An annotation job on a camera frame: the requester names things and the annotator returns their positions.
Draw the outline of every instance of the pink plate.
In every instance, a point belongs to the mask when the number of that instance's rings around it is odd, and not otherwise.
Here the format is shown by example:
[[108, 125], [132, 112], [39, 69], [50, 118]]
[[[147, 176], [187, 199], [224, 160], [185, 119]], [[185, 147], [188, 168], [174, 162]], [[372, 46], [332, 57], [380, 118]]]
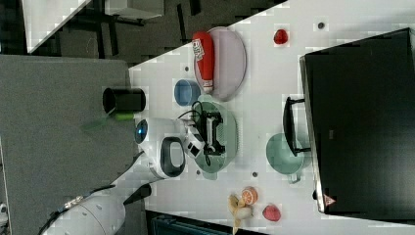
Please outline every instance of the pink plate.
[[[247, 54], [244, 43], [238, 33], [226, 27], [215, 27], [209, 33], [214, 44], [213, 92], [210, 95], [220, 101], [228, 101], [245, 76]], [[196, 60], [193, 66], [196, 79], [203, 87]]]

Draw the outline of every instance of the black object on plate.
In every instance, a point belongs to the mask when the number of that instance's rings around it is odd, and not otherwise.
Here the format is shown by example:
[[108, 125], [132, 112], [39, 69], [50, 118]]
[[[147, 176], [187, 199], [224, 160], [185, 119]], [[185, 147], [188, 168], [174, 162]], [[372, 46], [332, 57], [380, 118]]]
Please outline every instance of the black object on plate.
[[141, 89], [107, 88], [103, 93], [105, 113], [141, 112], [146, 107], [146, 95]]

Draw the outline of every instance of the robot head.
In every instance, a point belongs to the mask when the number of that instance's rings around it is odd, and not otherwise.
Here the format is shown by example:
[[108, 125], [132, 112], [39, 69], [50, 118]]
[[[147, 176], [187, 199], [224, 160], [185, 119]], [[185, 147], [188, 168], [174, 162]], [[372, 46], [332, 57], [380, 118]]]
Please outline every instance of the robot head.
[[185, 124], [180, 119], [143, 119], [135, 131], [135, 141], [150, 158], [152, 172], [160, 178], [176, 177], [183, 172], [185, 136]]

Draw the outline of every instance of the robot eye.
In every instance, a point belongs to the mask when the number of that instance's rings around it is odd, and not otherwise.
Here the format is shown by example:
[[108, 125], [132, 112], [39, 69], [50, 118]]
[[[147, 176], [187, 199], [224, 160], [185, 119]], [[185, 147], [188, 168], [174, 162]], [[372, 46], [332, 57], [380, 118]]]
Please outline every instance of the robot eye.
[[141, 120], [135, 129], [135, 142], [141, 144], [147, 136], [148, 125], [147, 122], [143, 119]]

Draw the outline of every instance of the warning label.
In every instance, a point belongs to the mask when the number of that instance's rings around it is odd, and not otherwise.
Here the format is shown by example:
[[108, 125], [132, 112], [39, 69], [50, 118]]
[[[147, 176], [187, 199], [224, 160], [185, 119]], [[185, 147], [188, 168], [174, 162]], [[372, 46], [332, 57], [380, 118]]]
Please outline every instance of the warning label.
[[193, 52], [195, 53], [196, 61], [199, 61], [204, 57], [205, 51], [201, 39], [193, 40]]
[[326, 207], [329, 207], [330, 205], [334, 204], [336, 201], [332, 198], [330, 198], [327, 195], [323, 195], [324, 196], [324, 204], [326, 205]]

